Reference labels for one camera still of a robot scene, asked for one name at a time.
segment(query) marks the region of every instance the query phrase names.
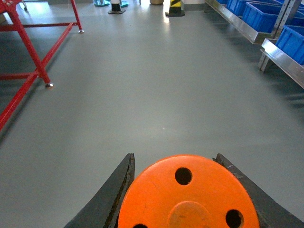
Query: metal leg foot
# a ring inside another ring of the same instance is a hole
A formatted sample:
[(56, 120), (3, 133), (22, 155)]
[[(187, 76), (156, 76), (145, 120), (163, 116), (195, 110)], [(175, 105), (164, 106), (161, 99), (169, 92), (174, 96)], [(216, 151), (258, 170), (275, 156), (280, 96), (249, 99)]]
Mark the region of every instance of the metal leg foot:
[(264, 73), (269, 69), (271, 64), (272, 61), (267, 57), (265, 53), (263, 53), (258, 63), (258, 68)]
[(52, 89), (54, 87), (54, 84), (53, 83), (47, 83), (46, 84), (46, 88), (47, 89)]

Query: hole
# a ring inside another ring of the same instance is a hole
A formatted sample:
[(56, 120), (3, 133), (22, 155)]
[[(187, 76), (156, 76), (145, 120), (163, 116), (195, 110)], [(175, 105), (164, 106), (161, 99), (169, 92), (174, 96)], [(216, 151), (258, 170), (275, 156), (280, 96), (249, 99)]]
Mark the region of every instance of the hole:
[(244, 218), (238, 210), (230, 210), (226, 214), (226, 223), (229, 228), (241, 228), (244, 223)]
[(181, 185), (187, 185), (192, 180), (192, 173), (187, 168), (179, 168), (175, 172), (175, 180)]
[(148, 227), (143, 224), (137, 224), (136, 226), (133, 226), (133, 228), (148, 228)]

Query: metal stand base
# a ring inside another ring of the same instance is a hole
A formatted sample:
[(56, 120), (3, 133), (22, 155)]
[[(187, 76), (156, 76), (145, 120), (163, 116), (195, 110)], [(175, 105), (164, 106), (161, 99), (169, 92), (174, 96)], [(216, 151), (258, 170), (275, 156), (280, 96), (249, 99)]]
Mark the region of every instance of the metal stand base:
[(103, 6), (109, 6), (111, 3), (109, 2), (109, 1), (107, 1), (107, 0), (102, 0), (102, 1), (100, 1), (100, 0), (95, 0), (94, 1), (94, 5), (95, 6), (98, 6), (98, 7), (103, 7)]
[(129, 3), (127, 1), (121, 1), (121, 3), (120, 3), (121, 8), (127, 7), (127, 6), (129, 6)]
[(122, 14), (122, 13), (124, 13), (124, 12), (125, 12), (125, 10), (118, 11), (118, 12), (110, 10), (110, 11), (108, 12), (108, 14)]
[(53, 83), (47, 83), (46, 84), (46, 89), (52, 89), (54, 87)]

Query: black base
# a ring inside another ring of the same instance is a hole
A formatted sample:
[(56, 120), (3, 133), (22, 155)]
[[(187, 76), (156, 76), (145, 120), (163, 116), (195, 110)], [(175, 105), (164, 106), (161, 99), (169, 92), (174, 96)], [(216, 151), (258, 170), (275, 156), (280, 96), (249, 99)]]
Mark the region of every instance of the black base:
[(185, 11), (180, 10), (179, 12), (166, 12), (166, 17), (182, 17), (185, 16)]

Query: yellow and black striped post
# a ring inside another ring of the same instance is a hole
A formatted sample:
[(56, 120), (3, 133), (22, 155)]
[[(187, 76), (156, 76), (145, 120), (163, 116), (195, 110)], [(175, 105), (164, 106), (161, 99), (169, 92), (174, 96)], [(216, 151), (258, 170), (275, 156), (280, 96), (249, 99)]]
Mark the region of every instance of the yellow and black striped post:
[(181, 0), (170, 0), (169, 12), (166, 12), (167, 17), (182, 17), (185, 12), (181, 10)]

